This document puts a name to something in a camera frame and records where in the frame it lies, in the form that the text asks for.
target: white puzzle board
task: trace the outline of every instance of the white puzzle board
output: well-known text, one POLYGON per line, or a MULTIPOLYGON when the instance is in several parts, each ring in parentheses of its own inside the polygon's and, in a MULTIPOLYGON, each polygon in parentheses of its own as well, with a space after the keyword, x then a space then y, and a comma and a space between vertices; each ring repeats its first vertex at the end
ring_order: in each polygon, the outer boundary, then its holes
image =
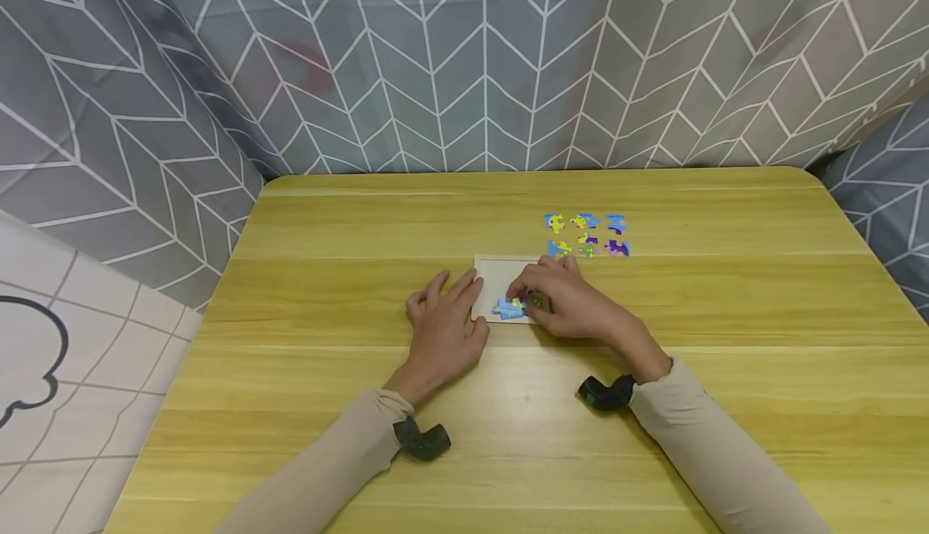
POLYGON ((494 304, 506 295, 506 288, 522 272, 526 264, 535 264, 538 257, 500 257, 499 255, 476 255, 474 267, 477 276, 484 278, 484 287, 481 296, 471 307, 471 320, 484 316, 488 322, 502 322, 505 324, 535 324, 535 320, 523 316, 521 319, 503 320, 500 315, 493 313, 494 304))

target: black wristband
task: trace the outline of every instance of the black wristband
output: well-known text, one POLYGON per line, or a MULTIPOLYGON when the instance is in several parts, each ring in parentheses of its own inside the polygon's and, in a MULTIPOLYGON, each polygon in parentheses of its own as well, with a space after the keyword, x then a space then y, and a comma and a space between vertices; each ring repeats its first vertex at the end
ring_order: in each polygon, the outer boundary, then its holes
POLYGON ((452 447, 452 438, 448 437, 441 423, 421 432, 414 418, 407 417, 394 423, 394 435, 404 453, 417 460, 433 461, 452 447))

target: gray curtain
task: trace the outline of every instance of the gray curtain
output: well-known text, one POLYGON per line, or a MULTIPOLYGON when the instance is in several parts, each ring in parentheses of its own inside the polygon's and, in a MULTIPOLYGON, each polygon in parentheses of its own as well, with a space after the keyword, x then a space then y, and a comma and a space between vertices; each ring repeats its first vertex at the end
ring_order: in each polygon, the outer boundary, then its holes
POLYGON ((823 183, 929 321, 929 95, 832 161, 823 183))
POLYGON ((203 307, 264 178, 806 166, 927 0, 0 0, 0 209, 203 307))

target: purple puzzle piece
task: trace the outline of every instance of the purple puzzle piece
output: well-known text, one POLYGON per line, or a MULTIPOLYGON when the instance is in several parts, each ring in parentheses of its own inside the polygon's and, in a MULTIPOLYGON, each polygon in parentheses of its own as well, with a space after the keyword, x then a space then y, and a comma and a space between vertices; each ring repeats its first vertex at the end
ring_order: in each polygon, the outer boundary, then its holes
POLYGON ((609 249, 610 255, 613 258, 616 258, 620 253, 625 257, 629 257, 629 242, 623 241, 622 244, 618 244, 616 240, 610 240, 610 243, 604 246, 604 248, 609 249))

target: long sleeve shirt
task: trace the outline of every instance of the long sleeve shirt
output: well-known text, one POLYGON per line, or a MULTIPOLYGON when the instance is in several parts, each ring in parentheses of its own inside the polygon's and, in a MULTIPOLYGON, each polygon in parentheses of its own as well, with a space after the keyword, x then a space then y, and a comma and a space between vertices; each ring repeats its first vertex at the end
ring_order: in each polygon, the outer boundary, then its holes
MULTIPOLYGON (((726 534, 830 531, 683 362, 674 359, 666 377, 635 386, 630 407, 726 534)), ((412 412, 392 391, 362 394, 310 447, 246 496, 214 534, 320 532, 369 479, 390 467, 399 450, 393 424, 412 412)))

